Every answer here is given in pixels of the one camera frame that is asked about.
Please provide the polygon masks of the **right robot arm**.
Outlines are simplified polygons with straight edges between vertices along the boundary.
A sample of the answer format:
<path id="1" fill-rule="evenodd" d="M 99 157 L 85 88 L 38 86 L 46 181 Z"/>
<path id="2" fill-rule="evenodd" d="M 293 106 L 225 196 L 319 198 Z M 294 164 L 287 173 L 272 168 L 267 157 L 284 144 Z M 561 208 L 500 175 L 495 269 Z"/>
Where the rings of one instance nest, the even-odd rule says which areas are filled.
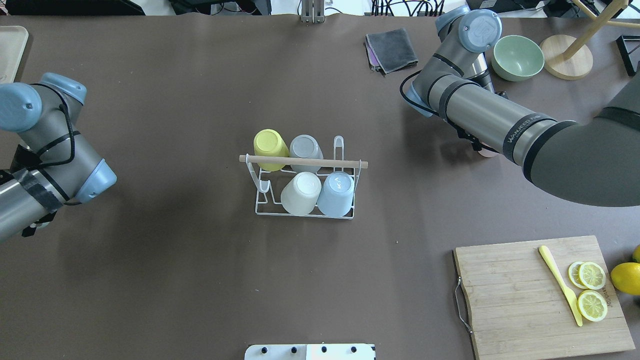
<path id="1" fill-rule="evenodd" d="M 441 45 L 402 94 L 416 111 L 438 116 L 460 137 L 503 154 L 529 182 L 557 198 L 595 207 L 639 205 L 638 77 L 589 123 L 557 121 L 466 75 L 498 42 L 498 14 L 460 6 L 437 18 L 436 28 Z"/>

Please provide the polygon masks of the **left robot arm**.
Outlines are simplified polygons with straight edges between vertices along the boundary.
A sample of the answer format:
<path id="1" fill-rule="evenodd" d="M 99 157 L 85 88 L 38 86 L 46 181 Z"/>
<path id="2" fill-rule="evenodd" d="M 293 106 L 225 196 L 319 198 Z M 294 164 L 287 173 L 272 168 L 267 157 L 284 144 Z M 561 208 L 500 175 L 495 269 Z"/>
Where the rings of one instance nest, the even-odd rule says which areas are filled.
<path id="1" fill-rule="evenodd" d="M 1 239 L 29 236 L 69 201 L 91 201 L 117 176 L 76 127 L 87 88 L 47 72 L 34 84 L 1 85 L 1 129 L 21 138 L 1 172 Z"/>

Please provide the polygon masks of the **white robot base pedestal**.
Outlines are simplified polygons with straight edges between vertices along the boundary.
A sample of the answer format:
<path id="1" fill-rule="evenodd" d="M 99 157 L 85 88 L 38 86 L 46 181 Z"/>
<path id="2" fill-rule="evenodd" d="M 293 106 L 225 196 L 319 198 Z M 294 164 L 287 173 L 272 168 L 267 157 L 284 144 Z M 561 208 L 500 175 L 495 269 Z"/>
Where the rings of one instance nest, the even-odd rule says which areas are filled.
<path id="1" fill-rule="evenodd" d="M 375 360 L 374 344 L 361 342 L 309 344 L 254 344 L 245 360 Z"/>

